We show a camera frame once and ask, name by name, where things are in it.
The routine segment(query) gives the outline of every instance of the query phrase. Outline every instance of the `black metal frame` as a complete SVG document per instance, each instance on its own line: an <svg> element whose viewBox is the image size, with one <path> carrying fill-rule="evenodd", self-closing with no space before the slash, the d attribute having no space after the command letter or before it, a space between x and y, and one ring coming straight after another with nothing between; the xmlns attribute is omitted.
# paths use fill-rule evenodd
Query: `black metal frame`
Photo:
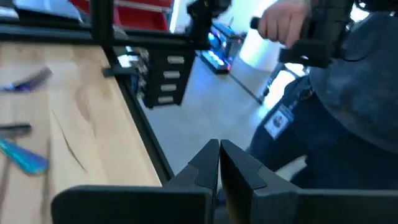
<svg viewBox="0 0 398 224"><path fill-rule="evenodd" d="M210 140L163 187L87 185L66 189L51 203L54 224L215 223L220 144Z"/></svg>
<svg viewBox="0 0 398 224"><path fill-rule="evenodd" d="M211 14L205 14L206 19L197 17L199 21L190 27L187 35L169 34L149 30L125 30L128 38L118 39L114 36L113 29L113 3L114 0L90 1L91 23L80 24L73 18L57 18L56 15L45 15L39 12L24 12L25 18L0 19L0 41L10 42L39 42L73 45L99 45L102 46L111 67L120 66L113 47L131 46L146 49L162 50L206 50L209 49L206 41L198 38L199 34L210 28ZM167 162L149 122L139 105L139 102L128 88L126 77L115 76L126 104L136 123L138 131L152 160L160 181L164 184L169 181L174 173Z"/></svg>
<svg viewBox="0 0 398 224"><path fill-rule="evenodd" d="M112 47L103 47L104 53L108 58L111 67L118 66L119 61L114 53ZM147 149L148 155L152 164L156 170L157 176L162 184L167 183L170 179L174 177L174 172L170 167L169 162L164 155L163 149L160 146L154 131L152 130L144 111L142 110L138 99L133 95L125 81L124 77L115 77L121 93L123 95L124 101L129 108L129 112L136 124L137 130L141 136L142 142Z"/></svg>

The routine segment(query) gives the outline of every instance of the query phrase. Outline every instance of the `gray floor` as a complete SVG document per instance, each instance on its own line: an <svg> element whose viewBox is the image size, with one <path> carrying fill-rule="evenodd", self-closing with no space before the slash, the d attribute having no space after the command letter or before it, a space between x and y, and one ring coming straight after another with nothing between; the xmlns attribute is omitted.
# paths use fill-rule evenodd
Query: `gray floor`
<svg viewBox="0 0 398 224"><path fill-rule="evenodd" d="M244 71L245 84L261 92L263 85L258 83L265 83L268 73L251 75ZM214 75L196 59L182 106L144 111L172 170L178 173L209 139L229 139L243 149L248 147L268 109L229 75Z"/></svg>
<svg viewBox="0 0 398 224"><path fill-rule="evenodd" d="M271 73L256 70L237 57L233 63L231 74L255 96L260 97L267 86L266 80Z"/></svg>

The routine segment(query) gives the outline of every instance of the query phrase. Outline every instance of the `workbench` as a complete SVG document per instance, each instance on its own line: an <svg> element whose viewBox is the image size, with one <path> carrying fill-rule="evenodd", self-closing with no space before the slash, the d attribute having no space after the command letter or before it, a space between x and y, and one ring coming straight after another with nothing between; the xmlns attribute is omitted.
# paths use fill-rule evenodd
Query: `workbench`
<svg viewBox="0 0 398 224"><path fill-rule="evenodd" d="M1 84L53 73L37 91L0 96L0 123L33 127L12 140L50 161L47 173L29 176L0 156L0 223L51 223L52 198L77 185L161 185L131 102L101 73L107 66L98 46L0 44Z"/></svg>

